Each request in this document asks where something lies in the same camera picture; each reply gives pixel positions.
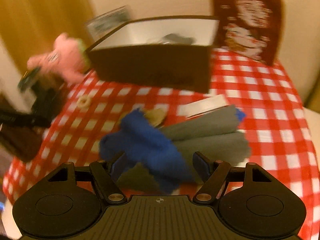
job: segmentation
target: plush toy eye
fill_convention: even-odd
[[[48,61],[54,62],[54,61],[56,61],[58,58],[59,58],[58,53],[55,53],[55,54],[49,56]]]

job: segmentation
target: tablecloth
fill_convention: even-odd
[[[319,171],[302,103],[284,68],[279,62],[269,67],[223,49],[212,52],[211,62],[211,89],[206,95],[102,82],[89,72],[83,83],[69,87],[68,101],[46,131],[36,158],[27,164],[13,160],[4,177],[4,193],[13,203],[59,164],[72,161],[82,166],[99,159],[99,140],[117,129],[123,112],[161,107],[168,114],[164,125],[169,125],[185,120],[182,105],[225,94],[246,114],[239,129],[252,148],[248,161],[261,165],[303,200],[307,217],[299,236],[318,240]],[[76,102],[84,94],[92,96],[92,103],[81,110]],[[196,190],[196,185],[182,185],[176,193],[193,195]]]

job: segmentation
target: stuffed animal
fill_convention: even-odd
[[[40,67],[41,73],[57,73],[66,82],[80,83],[84,79],[81,71],[87,65],[82,41],[62,33],[55,40],[53,49],[52,52],[31,57],[27,63],[28,69]]]

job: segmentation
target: open box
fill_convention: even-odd
[[[211,51],[219,21],[210,16],[171,16],[129,21],[87,49],[103,81],[207,93]],[[175,33],[192,45],[150,44]]]

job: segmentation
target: beige ring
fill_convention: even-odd
[[[77,101],[77,107],[79,108],[88,108],[91,104],[91,97],[88,95],[83,95],[79,97]]]

